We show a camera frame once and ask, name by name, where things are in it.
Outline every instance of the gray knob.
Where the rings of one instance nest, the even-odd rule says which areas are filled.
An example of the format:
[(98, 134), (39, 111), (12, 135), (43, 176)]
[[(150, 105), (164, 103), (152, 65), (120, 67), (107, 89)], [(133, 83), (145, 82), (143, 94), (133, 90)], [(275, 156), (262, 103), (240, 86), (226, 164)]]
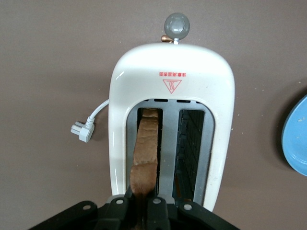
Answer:
[(164, 31), (166, 35), (172, 39), (183, 39), (190, 31), (190, 22), (184, 14), (173, 13), (166, 19)]

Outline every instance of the blue plate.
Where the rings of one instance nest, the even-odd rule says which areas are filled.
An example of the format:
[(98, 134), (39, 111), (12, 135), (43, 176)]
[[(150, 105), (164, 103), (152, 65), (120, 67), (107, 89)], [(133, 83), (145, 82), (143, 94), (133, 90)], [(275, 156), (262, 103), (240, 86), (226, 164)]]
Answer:
[(282, 146), (291, 167), (307, 176), (307, 95), (296, 104), (285, 122)]

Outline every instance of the white power cord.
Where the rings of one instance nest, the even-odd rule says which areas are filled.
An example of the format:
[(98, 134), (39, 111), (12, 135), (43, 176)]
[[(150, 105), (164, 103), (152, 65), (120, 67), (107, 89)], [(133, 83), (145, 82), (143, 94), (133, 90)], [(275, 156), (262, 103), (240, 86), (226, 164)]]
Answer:
[(80, 122), (76, 122), (74, 125), (71, 126), (71, 132), (79, 136), (79, 140), (88, 142), (91, 139), (93, 134), (95, 125), (95, 116), (107, 105), (109, 104), (109, 100), (103, 102), (100, 106), (98, 106), (92, 114), (87, 118), (85, 124)]

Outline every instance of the power cord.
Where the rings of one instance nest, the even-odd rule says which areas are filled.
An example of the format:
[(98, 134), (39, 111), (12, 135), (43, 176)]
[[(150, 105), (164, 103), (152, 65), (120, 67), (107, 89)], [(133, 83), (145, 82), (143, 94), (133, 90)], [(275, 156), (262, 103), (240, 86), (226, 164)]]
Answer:
[(91, 139), (93, 134), (95, 125), (95, 116), (107, 105), (109, 104), (109, 100), (104, 101), (100, 106), (98, 106), (92, 114), (87, 118), (85, 124), (80, 122), (76, 122), (74, 125), (71, 126), (71, 132), (79, 136), (79, 140), (88, 142)]

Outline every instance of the warning triangle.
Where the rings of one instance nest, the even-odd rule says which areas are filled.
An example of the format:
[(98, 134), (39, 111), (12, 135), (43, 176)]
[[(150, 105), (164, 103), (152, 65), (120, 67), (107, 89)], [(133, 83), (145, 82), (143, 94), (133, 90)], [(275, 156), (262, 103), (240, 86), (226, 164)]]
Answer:
[(170, 91), (170, 93), (173, 93), (177, 86), (181, 83), (182, 80), (163, 80), (164, 84)]

